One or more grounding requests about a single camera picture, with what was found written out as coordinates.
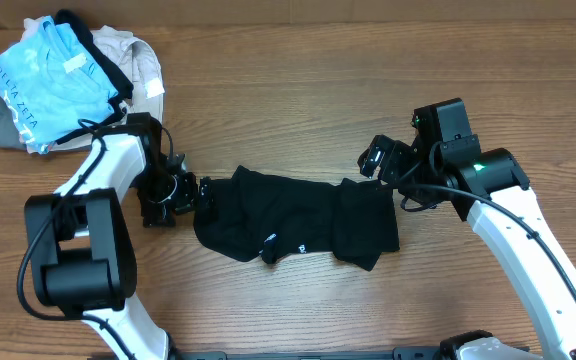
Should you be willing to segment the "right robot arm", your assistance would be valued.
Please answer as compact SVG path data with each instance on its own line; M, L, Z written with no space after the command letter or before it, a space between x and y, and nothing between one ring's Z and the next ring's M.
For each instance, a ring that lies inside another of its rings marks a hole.
M417 202L420 211L451 203L503 268L541 358L576 359L576 268L519 162L504 148L482 151L460 98L415 109L411 125L411 144L375 136L358 159L360 173Z

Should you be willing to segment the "black polo shirt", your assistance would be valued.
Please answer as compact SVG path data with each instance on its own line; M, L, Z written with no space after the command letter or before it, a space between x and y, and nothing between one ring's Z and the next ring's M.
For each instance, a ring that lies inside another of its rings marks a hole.
M240 262L330 252L370 271L400 248L393 195L377 181L333 185L240 166L229 179L212 179L212 191L212 208L195 212L196 237Z

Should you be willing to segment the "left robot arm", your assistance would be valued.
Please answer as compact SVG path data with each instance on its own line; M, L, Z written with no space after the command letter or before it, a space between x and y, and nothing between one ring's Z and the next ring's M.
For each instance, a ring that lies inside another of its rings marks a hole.
M135 189L144 227L173 227L176 216L198 207L196 177L184 156L162 152L170 134L149 113L130 114L122 125L79 124L92 137L89 156L61 187L24 206L18 301L37 319L90 326L117 359L178 359L171 335L136 294L121 202Z

